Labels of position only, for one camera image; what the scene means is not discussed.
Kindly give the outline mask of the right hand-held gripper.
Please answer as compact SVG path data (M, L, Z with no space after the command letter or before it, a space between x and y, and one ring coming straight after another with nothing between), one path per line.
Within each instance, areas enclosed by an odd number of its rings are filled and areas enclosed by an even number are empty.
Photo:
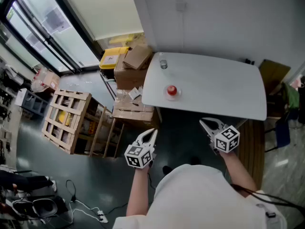
M221 120L211 117L203 117L199 124L211 139L214 151L229 153L238 147L240 132L234 126L228 126Z

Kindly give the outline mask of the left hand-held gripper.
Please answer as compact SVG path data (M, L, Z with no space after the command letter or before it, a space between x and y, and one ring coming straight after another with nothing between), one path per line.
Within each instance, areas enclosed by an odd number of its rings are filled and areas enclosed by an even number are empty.
M150 140L145 142L146 136L150 136ZM128 145L124 156L127 165L133 168L143 169L146 166L151 166L156 157L155 141L158 135L158 130L151 128L141 133L136 141Z

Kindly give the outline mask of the person's right forearm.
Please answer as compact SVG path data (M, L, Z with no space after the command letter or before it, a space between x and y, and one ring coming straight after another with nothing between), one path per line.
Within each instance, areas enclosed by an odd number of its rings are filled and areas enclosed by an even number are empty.
M226 164L231 181L234 185L243 187L252 192L258 191L256 183L243 166L235 152L225 153L220 151L219 154Z

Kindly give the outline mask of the person's left forearm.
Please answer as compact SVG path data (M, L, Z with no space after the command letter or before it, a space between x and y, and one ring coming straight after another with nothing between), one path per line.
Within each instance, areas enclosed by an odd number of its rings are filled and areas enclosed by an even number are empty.
M149 207L148 199L149 167L135 169L126 216L146 215Z

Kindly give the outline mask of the brown wooden board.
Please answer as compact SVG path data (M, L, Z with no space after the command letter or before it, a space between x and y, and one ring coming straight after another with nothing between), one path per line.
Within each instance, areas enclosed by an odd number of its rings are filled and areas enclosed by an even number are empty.
M264 173L265 134L264 123L247 120L240 127L238 157L253 178L257 188L261 188Z

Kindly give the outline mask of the white paper packet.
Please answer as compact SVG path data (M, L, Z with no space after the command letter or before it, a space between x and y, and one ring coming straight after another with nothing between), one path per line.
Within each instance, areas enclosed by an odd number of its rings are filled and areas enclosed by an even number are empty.
M138 96L140 96L141 93L140 93L140 91L139 91L136 87L134 87L132 90L130 90L130 91L128 92L128 95L130 96L130 98L131 98L132 100L134 100L134 99L136 99Z

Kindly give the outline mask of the blue chair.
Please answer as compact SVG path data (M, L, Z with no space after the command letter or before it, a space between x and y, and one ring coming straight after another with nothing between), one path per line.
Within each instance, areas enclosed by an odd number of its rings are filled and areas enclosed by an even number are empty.
M290 131L289 131L289 112L284 114L279 120L276 121L274 128L265 131L264 133L275 132L276 146L266 150L265 152L270 152L290 144Z

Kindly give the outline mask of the person's white shirt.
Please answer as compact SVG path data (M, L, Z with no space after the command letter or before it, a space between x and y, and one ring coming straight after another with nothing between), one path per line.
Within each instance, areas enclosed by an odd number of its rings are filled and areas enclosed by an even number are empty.
M263 191L243 197L218 169L185 164L160 181L146 215L118 217L113 229L287 229L287 222Z

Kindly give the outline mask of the clear plastic water bottle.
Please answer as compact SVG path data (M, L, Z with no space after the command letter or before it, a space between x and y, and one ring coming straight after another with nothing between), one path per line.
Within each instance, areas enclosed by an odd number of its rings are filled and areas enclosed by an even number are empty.
M161 69L167 69L168 68L166 55L163 52L159 53L159 63L160 63Z

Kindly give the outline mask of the brown cardboard box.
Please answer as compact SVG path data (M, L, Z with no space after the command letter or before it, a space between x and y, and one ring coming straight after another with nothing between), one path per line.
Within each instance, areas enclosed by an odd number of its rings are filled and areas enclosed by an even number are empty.
M264 59L259 66L259 71L264 83L265 93L269 95L290 71L291 67L271 60Z

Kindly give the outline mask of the small flat cardboard box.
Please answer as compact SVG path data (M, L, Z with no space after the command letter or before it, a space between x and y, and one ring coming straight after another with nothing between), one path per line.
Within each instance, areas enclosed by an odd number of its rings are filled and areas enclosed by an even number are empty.
M123 67L140 70L152 55L152 49L144 44L136 45L123 60Z

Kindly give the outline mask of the green cloth bag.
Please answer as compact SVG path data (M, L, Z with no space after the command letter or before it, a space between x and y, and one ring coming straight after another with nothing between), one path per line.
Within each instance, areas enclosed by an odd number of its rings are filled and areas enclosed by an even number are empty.
M299 109L300 94L295 88L287 83L282 83L282 96L288 109Z

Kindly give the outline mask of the wooden slat crate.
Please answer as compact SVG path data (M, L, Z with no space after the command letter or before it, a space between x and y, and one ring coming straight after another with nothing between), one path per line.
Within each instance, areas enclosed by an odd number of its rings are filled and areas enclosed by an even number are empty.
M69 155L116 158L124 124L90 93L59 89L44 119L42 134Z

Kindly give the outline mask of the yellow plastic bin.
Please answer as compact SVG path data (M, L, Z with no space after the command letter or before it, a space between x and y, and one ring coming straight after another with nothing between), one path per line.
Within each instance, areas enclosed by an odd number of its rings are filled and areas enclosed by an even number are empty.
M106 79L114 79L114 69L121 54L126 54L130 47L115 47L106 49L99 64L102 76Z

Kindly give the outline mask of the white power strip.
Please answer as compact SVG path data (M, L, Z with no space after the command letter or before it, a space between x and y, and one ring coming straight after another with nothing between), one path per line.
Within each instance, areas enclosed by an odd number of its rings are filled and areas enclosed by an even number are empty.
M97 214L100 217L100 219L99 219L100 223L104 223L104 224L108 223L108 219L106 218L106 216L102 210L98 210Z

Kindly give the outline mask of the small labelled cardboard box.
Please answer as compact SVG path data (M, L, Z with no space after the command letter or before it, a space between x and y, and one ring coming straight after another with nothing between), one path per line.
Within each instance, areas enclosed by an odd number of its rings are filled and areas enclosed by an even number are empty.
M56 91L60 82L60 77L52 71L47 71L42 82L47 87Z

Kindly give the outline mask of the dark storage rack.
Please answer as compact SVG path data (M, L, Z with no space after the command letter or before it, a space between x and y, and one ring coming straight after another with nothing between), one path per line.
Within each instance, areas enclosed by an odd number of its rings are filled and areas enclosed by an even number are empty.
M44 116L48 102L26 88L20 89L15 104L33 114Z

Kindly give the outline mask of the grey chair seat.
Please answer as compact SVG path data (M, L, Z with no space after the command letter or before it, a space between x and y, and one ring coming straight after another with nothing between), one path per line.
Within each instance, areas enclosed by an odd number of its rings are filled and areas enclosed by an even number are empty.
M40 198L33 202L33 211L39 218L48 218L58 212L58 207L53 199Z

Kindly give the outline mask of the clear plastic bag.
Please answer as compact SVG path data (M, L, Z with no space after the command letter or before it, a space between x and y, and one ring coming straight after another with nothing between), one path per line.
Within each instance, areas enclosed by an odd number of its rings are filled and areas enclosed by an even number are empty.
M41 68L34 76L31 82L31 91L34 93L43 92L47 87L44 83L44 79L48 73L48 69Z

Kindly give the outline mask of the white roller blind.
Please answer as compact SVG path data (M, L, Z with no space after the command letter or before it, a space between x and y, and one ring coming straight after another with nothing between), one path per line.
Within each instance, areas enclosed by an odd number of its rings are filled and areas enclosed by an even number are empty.
M134 0L67 1L95 40L143 32Z

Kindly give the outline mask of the black framed glass door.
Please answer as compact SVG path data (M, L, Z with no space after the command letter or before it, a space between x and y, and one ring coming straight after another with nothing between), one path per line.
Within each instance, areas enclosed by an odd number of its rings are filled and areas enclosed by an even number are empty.
M102 58L67 0L0 0L0 44L31 71L59 76L97 70Z

